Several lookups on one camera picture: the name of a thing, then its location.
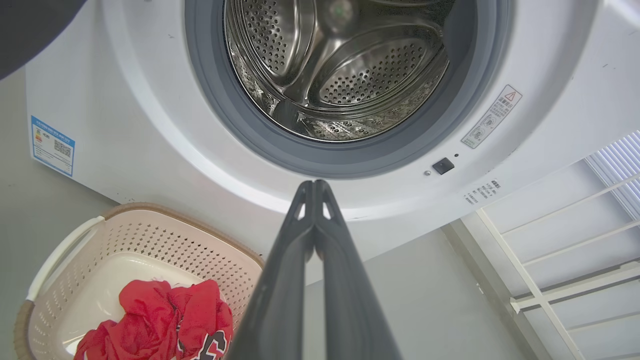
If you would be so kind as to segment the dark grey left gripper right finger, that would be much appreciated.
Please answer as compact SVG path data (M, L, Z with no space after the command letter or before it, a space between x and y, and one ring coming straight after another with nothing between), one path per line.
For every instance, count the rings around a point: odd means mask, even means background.
M314 246L323 261L327 360L402 360L338 201L320 179Z

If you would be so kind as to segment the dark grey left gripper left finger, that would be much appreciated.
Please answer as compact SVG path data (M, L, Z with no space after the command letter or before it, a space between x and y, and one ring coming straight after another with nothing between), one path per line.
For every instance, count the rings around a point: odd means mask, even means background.
M312 204L313 182L307 180L295 192L226 360L302 360Z

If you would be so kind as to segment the red jersey with number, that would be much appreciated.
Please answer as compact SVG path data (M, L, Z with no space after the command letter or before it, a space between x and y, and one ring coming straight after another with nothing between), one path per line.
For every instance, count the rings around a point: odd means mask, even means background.
M214 280L169 292L176 322L176 360L223 360L234 335L233 313Z

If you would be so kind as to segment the plain red garment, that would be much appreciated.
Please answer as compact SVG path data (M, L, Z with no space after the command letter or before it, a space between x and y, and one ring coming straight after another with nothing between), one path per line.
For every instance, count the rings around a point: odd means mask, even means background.
M125 314L80 340L73 360L175 360L178 315L167 281L133 280L119 292Z

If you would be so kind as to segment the cream perforated laundry basket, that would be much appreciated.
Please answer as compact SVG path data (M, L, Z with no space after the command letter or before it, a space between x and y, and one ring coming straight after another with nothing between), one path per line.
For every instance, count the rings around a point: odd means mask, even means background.
M131 281L189 287L212 280L238 330L263 260L215 228L155 203L126 203L90 218L50 253L14 322L19 360L73 360L101 322L125 314Z

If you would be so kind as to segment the stainless steel washing machine drum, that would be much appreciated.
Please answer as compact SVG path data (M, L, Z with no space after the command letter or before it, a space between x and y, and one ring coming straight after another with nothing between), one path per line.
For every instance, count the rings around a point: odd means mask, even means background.
M254 106L309 141L373 138L434 93L455 0L226 0L225 38Z

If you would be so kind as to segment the washing machine door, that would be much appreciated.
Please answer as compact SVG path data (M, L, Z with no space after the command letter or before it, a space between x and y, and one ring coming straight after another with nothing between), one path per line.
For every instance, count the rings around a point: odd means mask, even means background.
M54 41L87 0L0 0L0 81Z

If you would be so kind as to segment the small printed text sticker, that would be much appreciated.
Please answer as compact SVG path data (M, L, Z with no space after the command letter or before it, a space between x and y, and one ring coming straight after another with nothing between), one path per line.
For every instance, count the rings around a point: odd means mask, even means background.
M478 204L493 201L494 198L497 198L498 195L502 192L502 189L502 184L498 182L496 178L494 178L488 182L474 186L471 190L462 194L462 198L469 205L475 206Z

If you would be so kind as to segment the grey rubber door gasket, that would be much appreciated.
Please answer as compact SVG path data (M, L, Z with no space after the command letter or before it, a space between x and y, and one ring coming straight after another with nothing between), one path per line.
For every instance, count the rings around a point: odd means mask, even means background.
M449 66L433 94L400 125L355 142L295 136L247 96L226 41L226 0L185 0L187 48L208 104L249 150L293 173L358 179L390 173L441 145L490 84L506 47L515 0L455 0L443 26Z

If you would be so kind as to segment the white front-load washing machine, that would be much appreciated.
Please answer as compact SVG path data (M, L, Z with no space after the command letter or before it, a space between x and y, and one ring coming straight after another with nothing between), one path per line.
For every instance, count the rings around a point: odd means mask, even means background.
M462 137L506 85L521 100L469 148ZM514 0L502 57L464 123L372 177L295 173L238 141L195 75L185 0L86 0L27 64L26 99L29 124L35 116L75 142L71 179L99 194L173 208L266 259L299 185L323 179L368 260L640 128L640 0ZM442 158L455 168L440 175ZM464 200L493 179L493 201Z

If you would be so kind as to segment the grey warning sticker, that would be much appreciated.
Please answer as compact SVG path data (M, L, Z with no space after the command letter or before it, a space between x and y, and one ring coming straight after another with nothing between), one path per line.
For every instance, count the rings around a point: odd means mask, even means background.
M462 137L462 144L475 150L502 123L523 97L507 84L473 128Z

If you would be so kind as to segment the blue energy label sticker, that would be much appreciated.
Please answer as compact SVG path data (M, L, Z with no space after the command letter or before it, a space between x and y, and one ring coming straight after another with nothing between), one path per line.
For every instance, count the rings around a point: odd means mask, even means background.
M76 142L36 116L30 117L30 134L34 159L69 178L73 177Z

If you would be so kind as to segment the white slatted window blind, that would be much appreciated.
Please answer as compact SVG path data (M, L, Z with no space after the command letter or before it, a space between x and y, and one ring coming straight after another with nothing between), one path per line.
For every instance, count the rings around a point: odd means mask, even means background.
M636 130L585 159L633 220L640 220L640 130Z

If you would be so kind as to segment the white metal rack frame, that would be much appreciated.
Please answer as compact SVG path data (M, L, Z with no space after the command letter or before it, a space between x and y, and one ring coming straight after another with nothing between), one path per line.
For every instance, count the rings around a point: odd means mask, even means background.
M557 360L640 360L640 215L587 171L552 175L480 208L469 224L507 289Z

